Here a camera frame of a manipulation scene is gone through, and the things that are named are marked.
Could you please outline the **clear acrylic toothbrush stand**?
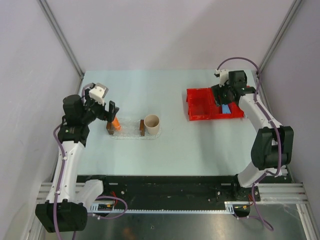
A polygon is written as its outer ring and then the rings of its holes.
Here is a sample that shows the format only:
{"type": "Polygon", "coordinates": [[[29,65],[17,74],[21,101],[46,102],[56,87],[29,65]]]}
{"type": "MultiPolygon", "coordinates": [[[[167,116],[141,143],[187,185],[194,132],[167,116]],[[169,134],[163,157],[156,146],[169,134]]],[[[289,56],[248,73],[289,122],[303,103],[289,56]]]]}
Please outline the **clear acrylic toothbrush stand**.
{"type": "Polygon", "coordinates": [[[146,135],[144,120],[133,120],[129,118],[118,119],[121,130],[117,131],[111,122],[106,124],[107,133],[114,139],[139,139],[146,135]]]}

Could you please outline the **orange toothpaste tube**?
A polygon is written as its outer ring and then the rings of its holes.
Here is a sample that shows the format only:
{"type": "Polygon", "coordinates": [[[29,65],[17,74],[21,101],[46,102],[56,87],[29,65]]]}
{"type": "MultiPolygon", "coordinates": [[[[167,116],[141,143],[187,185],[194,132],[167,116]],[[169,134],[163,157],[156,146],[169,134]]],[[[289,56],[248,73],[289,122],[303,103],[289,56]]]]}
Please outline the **orange toothpaste tube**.
{"type": "Polygon", "coordinates": [[[111,124],[115,128],[116,131],[120,131],[122,129],[122,126],[116,116],[114,117],[114,120],[112,121],[111,124]]]}

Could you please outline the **red plastic organizer bin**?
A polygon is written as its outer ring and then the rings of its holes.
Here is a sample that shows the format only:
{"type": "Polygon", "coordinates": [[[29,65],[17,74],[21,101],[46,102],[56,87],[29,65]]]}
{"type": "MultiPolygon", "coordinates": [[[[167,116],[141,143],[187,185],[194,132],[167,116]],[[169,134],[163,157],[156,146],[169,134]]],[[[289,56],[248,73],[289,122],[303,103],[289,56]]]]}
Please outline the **red plastic organizer bin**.
{"type": "Polygon", "coordinates": [[[186,102],[190,121],[241,119],[244,112],[234,103],[229,103],[231,114],[222,114],[221,106],[216,106],[210,87],[187,88],[186,102]]]}

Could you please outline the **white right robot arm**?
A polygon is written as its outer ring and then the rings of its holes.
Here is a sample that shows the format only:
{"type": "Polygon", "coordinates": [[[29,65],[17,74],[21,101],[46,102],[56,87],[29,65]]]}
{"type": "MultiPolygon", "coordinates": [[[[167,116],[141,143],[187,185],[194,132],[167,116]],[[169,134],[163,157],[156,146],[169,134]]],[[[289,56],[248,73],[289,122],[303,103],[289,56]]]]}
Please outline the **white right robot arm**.
{"type": "Polygon", "coordinates": [[[266,175],[278,177],[281,168],[291,162],[294,130],[276,120],[263,105],[258,91],[247,85],[243,70],[215,70],[219,83],[211,87],[218,106],[234,103],[244,112],[256,131],[251,162],[237,175],[237,184],[230,188],[231,196],[242,201],[266,175]]]}

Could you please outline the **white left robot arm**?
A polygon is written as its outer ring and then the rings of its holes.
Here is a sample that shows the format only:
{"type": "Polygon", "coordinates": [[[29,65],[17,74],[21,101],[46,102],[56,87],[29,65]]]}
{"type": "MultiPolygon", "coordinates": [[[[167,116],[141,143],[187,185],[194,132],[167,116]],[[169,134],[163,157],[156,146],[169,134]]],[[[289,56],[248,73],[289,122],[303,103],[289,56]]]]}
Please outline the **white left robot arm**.
{"type": "Polygon", "coordinates": [[[58,144],[58,160],[50,191],[44,203],[35,208],[35,215],[49,233],[77,232],[86,227],[88,210],[98,198],[105,200],[111,188],[101,180],[89,180],[76,191],[78,166],[96,119],[112,122],[119,108],[113,101],[100,103],[93,97],[77,94],[63,99],[61,125],[53,135],[58,144]]]}

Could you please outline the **blue toothpaste tube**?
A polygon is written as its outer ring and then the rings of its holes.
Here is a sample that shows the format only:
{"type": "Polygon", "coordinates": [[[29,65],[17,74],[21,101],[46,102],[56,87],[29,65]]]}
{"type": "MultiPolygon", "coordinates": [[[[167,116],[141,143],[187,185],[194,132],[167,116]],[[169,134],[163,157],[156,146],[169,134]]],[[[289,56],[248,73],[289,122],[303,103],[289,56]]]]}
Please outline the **blue toothpaste tube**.
{"type": "Polygon", "coordinates": [[[229,108],[229,105],[228,104],[222,104],[221,105],[221,111],[222,111],[222,114],[231,114],[231,110],[229,108]]]}

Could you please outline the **beige cup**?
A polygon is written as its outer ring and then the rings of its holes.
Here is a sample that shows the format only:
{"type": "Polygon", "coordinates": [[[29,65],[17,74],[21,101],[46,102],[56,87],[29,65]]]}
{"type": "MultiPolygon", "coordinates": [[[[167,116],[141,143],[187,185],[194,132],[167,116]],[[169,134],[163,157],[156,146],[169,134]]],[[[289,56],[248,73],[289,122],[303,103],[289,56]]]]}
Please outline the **beige cup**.
{"type": "Polygon", "coordinates": [[[154,114],[147,115],[144,118],[144,125],[150,135],[157,135],[160,129],[160,119],[154,114]]]}

